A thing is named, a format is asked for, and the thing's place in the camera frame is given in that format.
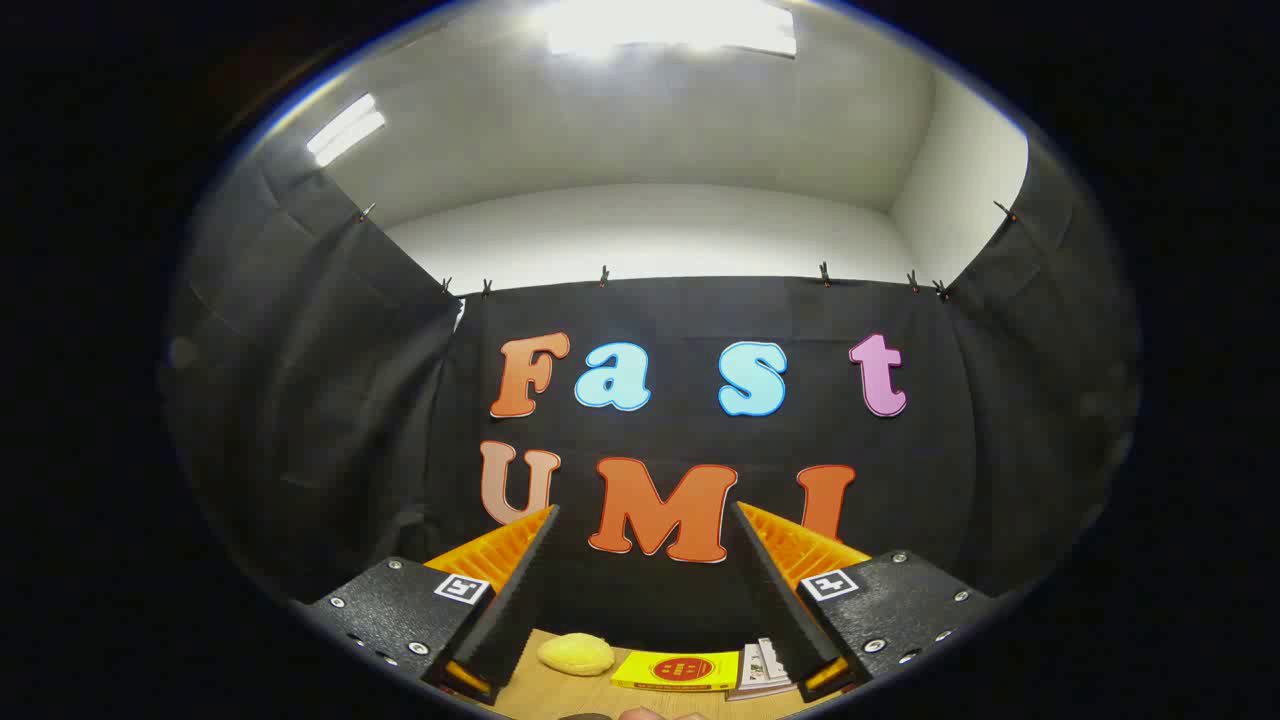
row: yellow sponge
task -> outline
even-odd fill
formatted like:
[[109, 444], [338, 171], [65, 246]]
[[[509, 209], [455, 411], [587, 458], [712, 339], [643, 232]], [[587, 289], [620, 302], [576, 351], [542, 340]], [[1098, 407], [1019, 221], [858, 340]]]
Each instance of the yellow sponge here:
[[570, 633], [544, 642], [538, 660], [570, 675], [599, 675], [613, 667], [613, 648], [595, 635]]

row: yellow book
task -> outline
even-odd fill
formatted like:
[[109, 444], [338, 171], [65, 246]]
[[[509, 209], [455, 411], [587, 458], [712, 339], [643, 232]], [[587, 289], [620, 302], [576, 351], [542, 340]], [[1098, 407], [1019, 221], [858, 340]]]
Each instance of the yellow book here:
[[668, 692], [730, 691], [737, 684], [739, 651], [631, 651], [609, 680], [620, 688]]

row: fluorescent light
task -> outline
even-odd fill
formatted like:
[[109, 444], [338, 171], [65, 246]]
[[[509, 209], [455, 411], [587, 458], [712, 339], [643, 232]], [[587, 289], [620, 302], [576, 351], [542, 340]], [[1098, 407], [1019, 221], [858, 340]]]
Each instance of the fluorescent light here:
[[334, 158], [342, 155], [351, 146], [360, 142], [361, 140], [369, 137], [371, 132], [387, 124], [387, 118], [381, 113], [369, 113], [367, 115], [356, 120], [355, 124], [342, 131], [338, 137], [334, 137], [329, 145], [325, 145], [319, 152], [316, 152], [316, 163], [324, 168], [329, 163], [333, 163]]
[[365, 94], [320, 128], [320, 132], [307, 142], [307, 150], [323, 168], [384, 124], [387, 118], [374, 111], [374, 96]]
[[338, 137], [338, 133], [349, 128], [356, 120], [362, 115], [374, 109], [374, 96], [364, 95], [360, 100], [356, 100], [346, 110], [338, 113], [338, 117], [329, 120], [329, 124], [320, 128], [320, 132], [307, 142], [307, 150], [311, 152], [319, 152], [321, 147], [333, 142], [333, 138]]
[[641, 42], [796, 54], [791, 13], [760, 0], [562, 0], [539, 20], [557, 55]]

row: clip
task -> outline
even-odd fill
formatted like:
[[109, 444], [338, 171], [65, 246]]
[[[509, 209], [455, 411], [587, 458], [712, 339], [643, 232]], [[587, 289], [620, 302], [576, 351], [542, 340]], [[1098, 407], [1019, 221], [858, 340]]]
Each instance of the clip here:
[[1014, 211], [1012, 211], [1012, 210], [1010, 210], [1009, 208], [1005, 208], [1004, 205], [1001, 205], [1001, 204], [1000, 204], [998, 201], [996, 201], [996, 200], [992, 200], [992, 202], [995, 202], [995, 204], [996, 204], [996, 208], [1000, 208], [1001, 210], [1004, 210], [1004, 211], [1005, 211], [1005, 215], [1006, 215], [1006, 217], [1009, 218], [1009, 222], [1011, 222], [1011, 223], [1016, 223], [1016, 222], [1018, 222], [1018, 214], [1016, 214], [1016, 213], [1014, 213]]

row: orange letter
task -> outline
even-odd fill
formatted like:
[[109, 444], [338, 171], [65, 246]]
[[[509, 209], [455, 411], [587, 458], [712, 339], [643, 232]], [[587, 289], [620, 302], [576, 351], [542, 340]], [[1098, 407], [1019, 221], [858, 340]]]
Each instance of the orange letter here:
[[568, 336], [564, 333], [544, 334], [526, 340], [512, 340], [502, 346], [507, 359], [502, 366], [502, 386], [498, 400], [489, 407], [494, 418], [524, 418], [534, 414], [536, 402], [529, 398], [529, 383], [534, 392], [543, 392], [552, 382], [552, 359], [538, 352], [550, 352], [556, 357], [568, 355]]
[[600, 532], [586, 543], [605, 552], [630, 552], [626, 523], [645, 555], [658, 552], [671, 532], [680, 525], [667, 557], [685, 562], [719, 562], [728, 555], [719, 543], [721, 521], [728, 488], [737, 473], [723, 465], [695, 465], [671, 492], [666, 502], [644, 462], [630, 457], [605, 457], [595, 466], [604, 478], [604, 510]]
[[800, 470], [796, 482], [804, 488], [804, 518], [800, 524], [840, 541], [840, 509], [845, 503], [845, 488], [854, 482], [854, 469], [849, 465], [814, 465]]
[[480, 443], [480, 455], [484, 456], [480, 501], [490, 518], [507, 525], [547, 507], [552, 492], [552, 473], [559, 468], [559, 455], [545, 450], [525, 452], [525, 462], [529, 464], [529, 503], [524, 510], [516, 510], [507, 502], [507, 465], [516, 459], [516, 448], [486, 439]]

